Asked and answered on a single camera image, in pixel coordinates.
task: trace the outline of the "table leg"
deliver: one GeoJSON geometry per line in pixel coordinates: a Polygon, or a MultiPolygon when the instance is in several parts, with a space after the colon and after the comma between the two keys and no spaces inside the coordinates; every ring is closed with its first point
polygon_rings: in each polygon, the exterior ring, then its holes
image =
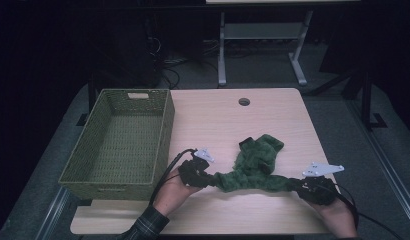
{"type": "Polygon", "coordinates": [[[296,47],[295,52],[289,53],[290,63],[292,64],[293,70],[295,71],[296,78],[298,79],[299,85],[305,86],[307,85],[307,80],[305,79],[305,75],[302,72],[301,65],[298,62],[299,54],[301,53],[302,46],[304,45],[305,37],[307,36],[307,31],[309,28],[309,24],[311,21],[313,11],[308,11],[304,22],[302,24],[301,30],[298,36],[298,46],[296,47]]]}
{"type": "Polygon", "coordinates": [[[226,63],[224,62],[224,12],[222,12],[220,22],[220,55],[218,56],[218,85],[225,86],[226,84],[226,63]]]}

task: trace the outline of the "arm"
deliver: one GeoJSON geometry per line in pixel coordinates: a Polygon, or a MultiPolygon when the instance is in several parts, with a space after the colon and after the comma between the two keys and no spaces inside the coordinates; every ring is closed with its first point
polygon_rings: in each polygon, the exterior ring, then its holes
{"type": "Polygon", "coordinates": [[[117,239],[153,240],[158,237],[170,221],[168,215],[178,209],[190,195],[201,190],[201,188],[184,185],[178,174],[178,168],[170,172],[153,206],[148,206],[130,230],[117,239]]]}
{"type": "Polygon", "coordinates": [[[324,225],[337,238],[358,238],[354,217],[344,202],[336,198],[329,206],[307,203],[317,211],[324,225]]]}

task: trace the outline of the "table hole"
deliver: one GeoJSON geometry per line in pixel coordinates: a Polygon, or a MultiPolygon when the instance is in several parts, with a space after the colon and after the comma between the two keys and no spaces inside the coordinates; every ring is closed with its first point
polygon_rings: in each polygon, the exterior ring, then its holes
{"type": "Polygon", "coordinates": [[[242,106],[248,106],[249,104],[251,104],[251,101],[249,101],[249,99],[247,98],[241,98],[239,99],[239,104],[242,106]]]}

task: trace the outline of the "white table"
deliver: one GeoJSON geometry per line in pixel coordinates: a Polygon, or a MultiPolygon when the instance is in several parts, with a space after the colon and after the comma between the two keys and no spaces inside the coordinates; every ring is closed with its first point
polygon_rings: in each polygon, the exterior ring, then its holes
{"type": "MultiPolygon", "coordinates": [[[[327,163],[303,100],[296,89],[173,90],[176,109],[169,161],[188,148],[208,148],[215,163],[206,170],[232,171],[238,143],[270,134],[285,143],[273,174],[302,179],[311,162],[327,163]],[[239,99],[250,100],[241,106],[239,99]]],[[[147,202],[93,200],[79,206],[75,234],[128,230],[147,202]]],[[[170,215],[162,234],[309,234],[327,232],[296,193],[207,187],[170,215]]]]}

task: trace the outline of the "sleeve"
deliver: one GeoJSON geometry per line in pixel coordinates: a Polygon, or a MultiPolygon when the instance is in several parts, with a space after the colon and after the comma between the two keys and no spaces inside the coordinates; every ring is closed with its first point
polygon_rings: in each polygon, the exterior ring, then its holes
{"type": "Polygon", "coordinates": [[[133,226],[117,237],[117,240],[153,240],[170,220],[153,206],[148,206],[133,226]]]}

